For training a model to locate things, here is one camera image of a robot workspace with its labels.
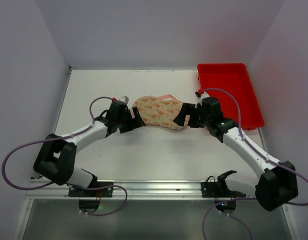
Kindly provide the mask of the floral mesh laundry bag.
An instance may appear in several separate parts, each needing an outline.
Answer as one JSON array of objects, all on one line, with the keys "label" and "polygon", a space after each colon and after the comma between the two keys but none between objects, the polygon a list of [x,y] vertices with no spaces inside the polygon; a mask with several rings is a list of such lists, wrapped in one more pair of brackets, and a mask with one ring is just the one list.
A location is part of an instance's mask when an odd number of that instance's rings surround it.
[{"label": "floral mesh laundry bag", "polygon": [[133,106],[138,109],[141,119],[147,126],[183,130],[188,125],[189,116],[185,116],[183,126],[174,122],[174,119],[180,113],[183,102],[170,94],[142,96],[133,103]]}]

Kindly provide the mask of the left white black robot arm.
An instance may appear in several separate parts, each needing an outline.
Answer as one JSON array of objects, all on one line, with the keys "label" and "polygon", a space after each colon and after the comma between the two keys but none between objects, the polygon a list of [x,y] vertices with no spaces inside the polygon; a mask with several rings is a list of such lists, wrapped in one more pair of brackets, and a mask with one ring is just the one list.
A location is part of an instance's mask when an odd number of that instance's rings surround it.
[{"label": "left white black robot arm", "polygon": [[34,162],[34,171],[59,186],[91,188],[97,177],[75,167],[76,154],[116,131],[126,133],[145,126],[138,109],[135,106],[129,109],[121,100],[113,101],[105,116],[91,117],[89,125],[68,135],[48,135]]}]

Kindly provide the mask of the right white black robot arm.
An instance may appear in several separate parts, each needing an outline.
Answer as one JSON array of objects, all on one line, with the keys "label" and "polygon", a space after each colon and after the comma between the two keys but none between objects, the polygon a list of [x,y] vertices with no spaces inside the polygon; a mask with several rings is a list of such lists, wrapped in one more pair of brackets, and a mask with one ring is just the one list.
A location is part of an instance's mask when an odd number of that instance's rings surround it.
[{"label": "right white black robot arm", "polygon": [[184,103],[174,122],[183,126],[186,118],[189,127],[207,128],[249,165],[258,177],[255,198],[265,210],[272,211],[298,196],[294,165],[279,161],[255,144],[237,122],[224,117],[217,98],[201,97],[196,104]]}]

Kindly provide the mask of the red plastic tray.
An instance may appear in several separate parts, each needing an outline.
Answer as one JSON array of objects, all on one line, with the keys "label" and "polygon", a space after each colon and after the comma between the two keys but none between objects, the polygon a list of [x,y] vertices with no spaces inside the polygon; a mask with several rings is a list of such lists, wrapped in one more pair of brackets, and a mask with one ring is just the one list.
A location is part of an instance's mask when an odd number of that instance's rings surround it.
[{"label": "red plastic tray", "polygon": [[238,122],[241,114],[243,130],[264,126],[264,119],[247,67],[243,63],[200,63],[198,79],[203,90],[218,98],[226,118]]}]

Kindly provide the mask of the aluminium mounting rail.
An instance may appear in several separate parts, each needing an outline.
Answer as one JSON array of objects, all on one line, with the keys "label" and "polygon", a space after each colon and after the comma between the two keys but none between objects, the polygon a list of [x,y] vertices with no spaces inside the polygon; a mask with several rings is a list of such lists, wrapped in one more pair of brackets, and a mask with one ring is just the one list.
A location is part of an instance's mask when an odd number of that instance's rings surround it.
[{"label": "aluminium mounting rail", "polygon": [[[255,196],[256,179],[248,183],[246,179],[227,178],[226,183],[230,190]],[[122,180],[112,181],[126,189],[129,200],[204,200],[199,180]],[[69,187],[56,184],[30,190],[26,193],[26,199],[36,200],[67,200]]]}]

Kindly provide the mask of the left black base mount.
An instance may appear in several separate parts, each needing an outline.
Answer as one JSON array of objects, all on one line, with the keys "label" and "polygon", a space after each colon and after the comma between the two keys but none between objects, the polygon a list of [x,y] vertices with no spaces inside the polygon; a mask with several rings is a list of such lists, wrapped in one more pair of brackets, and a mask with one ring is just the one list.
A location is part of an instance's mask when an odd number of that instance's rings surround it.
[{"label": "left black base mount", "polygon": [[97,181],[90,185],[91,188],[102,188],[98,190],[85,190],[72,186],[69,189],[68,196],[78,198],[79,210],[93,213],[100,207],[101,198],[111,198],[113,193],[113,182]]}]

